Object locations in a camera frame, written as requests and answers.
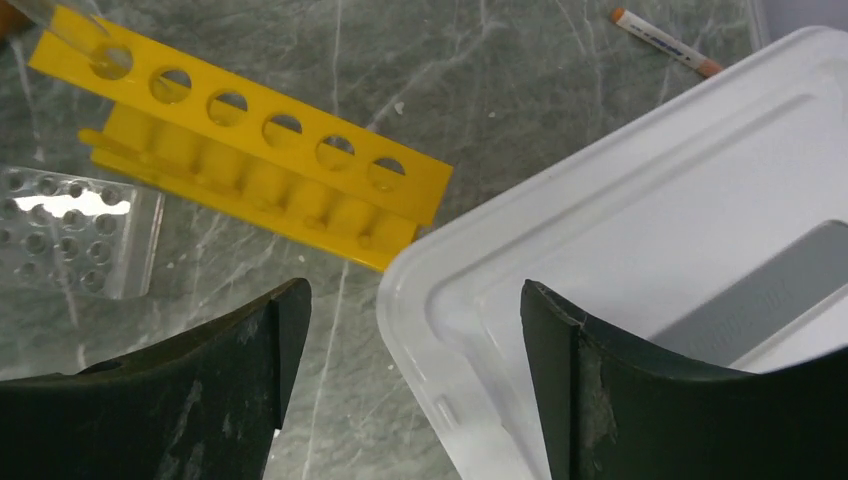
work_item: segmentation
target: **orange marker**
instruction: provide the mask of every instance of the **orange marker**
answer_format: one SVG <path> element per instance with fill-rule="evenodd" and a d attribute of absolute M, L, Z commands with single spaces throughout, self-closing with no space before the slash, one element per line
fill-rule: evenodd
<path fill-rule="evenodd" d="M 629 10 L 616 8 L 610 18 L 619 27 L 659 48 L 681 63 L 692 67 L 705 77 L 712 77 L 724 70 L 716 61 L 698 53 L 694 48 L 651 25 Z"/>

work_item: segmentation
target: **yellow test tube rack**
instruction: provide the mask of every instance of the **yellow test tube rack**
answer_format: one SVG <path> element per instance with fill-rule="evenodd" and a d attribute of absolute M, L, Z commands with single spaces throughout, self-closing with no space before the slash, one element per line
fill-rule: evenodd
<path fill-rule="evenodd" d="M 88 21 L 53 18 L 57 31 Z M 432 223 L 449 165 L 97 21 L 132 68 L 93 66 L 50 32 L 29 62 L 114 100 L 102 131 L 79 133 L 95 164 L 380 271 Z"/>

